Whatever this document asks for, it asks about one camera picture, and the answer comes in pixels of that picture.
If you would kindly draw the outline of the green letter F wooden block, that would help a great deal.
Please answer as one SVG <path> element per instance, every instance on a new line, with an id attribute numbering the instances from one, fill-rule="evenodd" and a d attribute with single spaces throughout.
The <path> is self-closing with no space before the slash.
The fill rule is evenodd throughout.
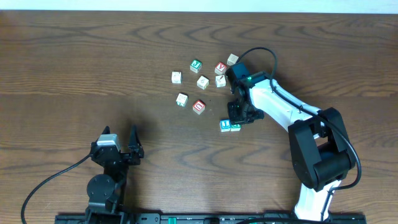
<path id="1" fill-rule="evenodd" d="M 232 124 L 231 125 L 231 131 L 240 131 L 240 130 L 241 130 L 240 124 Z"/>

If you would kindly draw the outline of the blue letter L wooden block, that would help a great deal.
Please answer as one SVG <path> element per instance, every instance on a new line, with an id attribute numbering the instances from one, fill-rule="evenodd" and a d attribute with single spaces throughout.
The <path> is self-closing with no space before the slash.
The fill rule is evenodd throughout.
<path id="1" fill-rule="evenodd" d="M 229 132 L 231 131 L 231 122 L 228 119 L 222 119 L 220 121 L 220 131 L 221 132 Z"/>

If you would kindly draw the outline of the red letter U wooden block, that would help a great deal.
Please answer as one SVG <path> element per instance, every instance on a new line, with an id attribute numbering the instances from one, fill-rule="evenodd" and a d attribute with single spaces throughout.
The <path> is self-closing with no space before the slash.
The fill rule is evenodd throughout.
<path id="1" fill-rule="evenodd" d="M 202 102 L 202 100 L 197 100 L 193 104 L 192 109 L 194 112 L 196 112 L 196 114 L 202 114 L 202 112 L 205 111 L 205 106 L 206 106 L 206 104 L 204 104 L 204 102 Z"/>

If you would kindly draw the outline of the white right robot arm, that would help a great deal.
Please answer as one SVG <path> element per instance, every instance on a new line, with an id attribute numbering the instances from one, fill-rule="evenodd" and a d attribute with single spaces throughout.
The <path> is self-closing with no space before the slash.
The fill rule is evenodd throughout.
<path id="1" fill-rule="evenodd" d="M 293 219 L 332 221 L 328 211 L 332 196 L 357 185 L 362 173 L 340 112 L 302 102 L 273 78 L 233 78 L 230 84 L 237 96 L 228 103 L 233 124 L 249 124 L 269 115 L 289 135 L 292 166 L 302 184 Z"/>

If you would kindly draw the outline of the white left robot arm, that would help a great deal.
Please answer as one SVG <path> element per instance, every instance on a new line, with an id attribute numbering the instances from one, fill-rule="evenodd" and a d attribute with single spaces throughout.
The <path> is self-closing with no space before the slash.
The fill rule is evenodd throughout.
<path id="1" fill-rule="evenodd" d="M 122 152 L 117 134 L 105 127 L 99 138 L 91 143 L 89 156 L 104 171 L 94 176 L 87 185 L 88 207 L 83 223 L 127 223 L 128 212 L 122 210 L 129 167 L 137 166 L 144 150 L 133 126 L 128 151 Z"/>

